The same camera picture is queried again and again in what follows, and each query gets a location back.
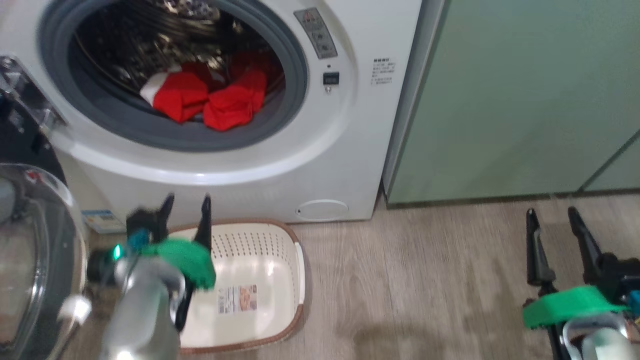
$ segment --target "green led light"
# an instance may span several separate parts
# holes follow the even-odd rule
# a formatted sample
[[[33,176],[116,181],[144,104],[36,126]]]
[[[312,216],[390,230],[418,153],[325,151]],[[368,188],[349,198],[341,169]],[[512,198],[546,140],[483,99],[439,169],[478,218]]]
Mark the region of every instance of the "green led light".
[[[122,247],[120,246],[120,244],[116,245],[116,247],[113,248],[113,252],[111,253],[112,257],[113,257],[113,261],[116,261],[117,259],[120,259],[122,257]]]

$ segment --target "chrome hinge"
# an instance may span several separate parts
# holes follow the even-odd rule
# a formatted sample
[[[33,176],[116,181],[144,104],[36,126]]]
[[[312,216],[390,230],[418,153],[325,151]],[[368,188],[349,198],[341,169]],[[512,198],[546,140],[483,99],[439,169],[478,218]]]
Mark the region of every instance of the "chrome hinge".
[[[67,125],[20,63],[9,56],[0,56],[0,94],[19,108],[9,115],[9,121],[20,133],[26,120],[35,121],[44,136],[57,126]]]

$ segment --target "basket label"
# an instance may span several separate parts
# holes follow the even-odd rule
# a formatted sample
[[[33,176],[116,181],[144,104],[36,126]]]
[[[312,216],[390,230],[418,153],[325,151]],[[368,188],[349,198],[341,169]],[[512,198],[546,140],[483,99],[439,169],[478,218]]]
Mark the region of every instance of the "basket label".
[[[234,314],[258,309],[256,285],[229,286],[218,290],[218,314]]]

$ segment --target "washing machine door opening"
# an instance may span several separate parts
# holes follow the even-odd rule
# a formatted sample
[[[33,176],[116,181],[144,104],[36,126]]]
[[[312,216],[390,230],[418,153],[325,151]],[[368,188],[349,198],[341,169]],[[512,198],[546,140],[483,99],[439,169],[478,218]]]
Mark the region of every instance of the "washing machine door opening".
[[[260,142],[295,117],[307,92],[298,39],[257,0],[58,0],[43,16],[40,52],[58,90],[88,119],[173,151],[228,151]],[[207,127],[202,113],[172,121],[140,90],[152,76],[179,67],[196,68],[212,94],[257,70],[266,78],[262,108],[248,124],[226,131]]]

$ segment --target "transparent dome lid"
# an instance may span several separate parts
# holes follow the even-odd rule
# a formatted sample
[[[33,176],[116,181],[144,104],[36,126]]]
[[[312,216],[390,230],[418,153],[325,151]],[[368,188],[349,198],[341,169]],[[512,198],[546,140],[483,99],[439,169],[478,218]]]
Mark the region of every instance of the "transparent dome lid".
[[[84,288],[83,229],[61,181],[0,164],[0,359],[45,359],[63,348],[74,323],[58,313]]]

